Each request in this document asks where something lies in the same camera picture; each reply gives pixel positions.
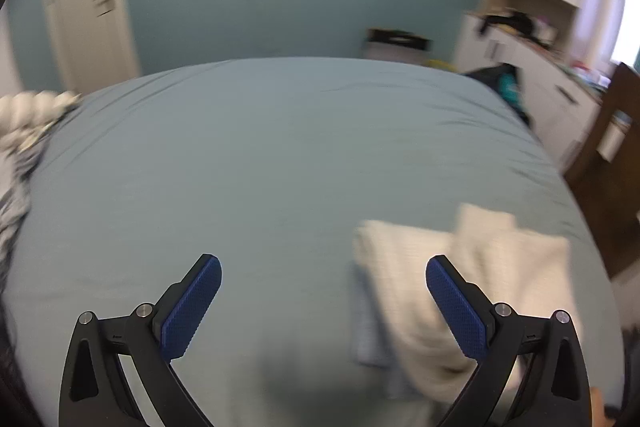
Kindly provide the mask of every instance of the wooden chair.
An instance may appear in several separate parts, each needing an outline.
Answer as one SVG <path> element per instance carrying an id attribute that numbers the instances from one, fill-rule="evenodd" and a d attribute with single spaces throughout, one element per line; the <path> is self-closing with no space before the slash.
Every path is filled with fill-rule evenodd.
<path id="1" fill-rule="evenodd" d="M 632 121 L 612 161 L 598 152 L 616 111 Z M 640 76 L 620 64 L 584 146 L 564 174 L 609 277 L 640 257 Z"/>

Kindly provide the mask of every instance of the yellow object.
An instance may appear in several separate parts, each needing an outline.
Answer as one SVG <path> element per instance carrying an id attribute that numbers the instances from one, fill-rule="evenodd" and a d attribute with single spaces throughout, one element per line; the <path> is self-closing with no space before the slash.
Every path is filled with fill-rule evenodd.
<path id="1" fill-rule="evenodd" d="M 452 73 L 458 73 L 458 70 L 453 64 L 449 64 L 444 60 L 438 60 L 437 58 L 430 58 L 425 62 L 424 65 L 427 66 L 428 68 L 434 68 L 436 70 L 445 70 L 445 71 L 451 71 Z"/>

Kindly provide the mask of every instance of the folded clothing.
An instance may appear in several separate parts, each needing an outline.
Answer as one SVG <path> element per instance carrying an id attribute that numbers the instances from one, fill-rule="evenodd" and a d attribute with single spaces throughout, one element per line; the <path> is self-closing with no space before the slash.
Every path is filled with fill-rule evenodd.
<path id="1" fill-rule="evenodd" d="M 76 107 L 79 95 L 70 91 L 23 91 L 0 98 L 0 150 L 26 150 Z"/>
<path id="2" fill-rule="evenodd" d="M 463 355 L 426 287 L 426 263 L 441 253 L 492 302 L 540 317 L 566 310 L 580 338 L 564 237 L 518 229 L 511 214 L 471 204 L 460 206 L 454 233 L 366 221 L 354 238 L 356 263 L 372 286 L 390 349 L 424 396 L 452 403 L 476 367 Z M 506 391 L 516 389 L 521 379 L 516 364 Z"/>

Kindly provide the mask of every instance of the bedding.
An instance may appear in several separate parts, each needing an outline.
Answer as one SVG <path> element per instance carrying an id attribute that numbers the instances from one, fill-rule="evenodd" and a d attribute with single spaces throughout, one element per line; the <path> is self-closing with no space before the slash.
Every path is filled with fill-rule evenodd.
<path id="1" fill-rule="evenodd" d="M 424 425 L 428 404 L 383 398 L 350 358 L 352 234 L 363 219 L 452 230 L 463 201 L 569 240 L 590 383 L 620 404 L 620 325 L 590 233 L 537 140 L 473 79 L 260 58 L 130 80 L 60 124 L 31 197 L 4 297 L 46 425 L 78 315 L 155 302 L 202 252 L 222 288 L 173 365 L 214 425 Z"/>

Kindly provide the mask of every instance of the blue-gray bed sheet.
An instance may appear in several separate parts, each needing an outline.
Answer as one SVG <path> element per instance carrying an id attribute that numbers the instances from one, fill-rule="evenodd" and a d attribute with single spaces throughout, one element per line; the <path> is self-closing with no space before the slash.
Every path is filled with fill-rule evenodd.
<path id="1" fill-rule="evenodd" d="M 31 189 L 5 298 L 46 425 L 78 315 L 154 302 L 202 252 L 222 288 L 174 367 L 214 425 L 420 424 L 423 404 L 386 400 L 350 358 L 351 237 L 362 219 L 451 230 L 464 201 L 569 238 L 590 383 L 620 402 L 618 314 L 590 233 L 537 140 L 469 78 L 332 58 L 153 74 L 86 97 Z"/>

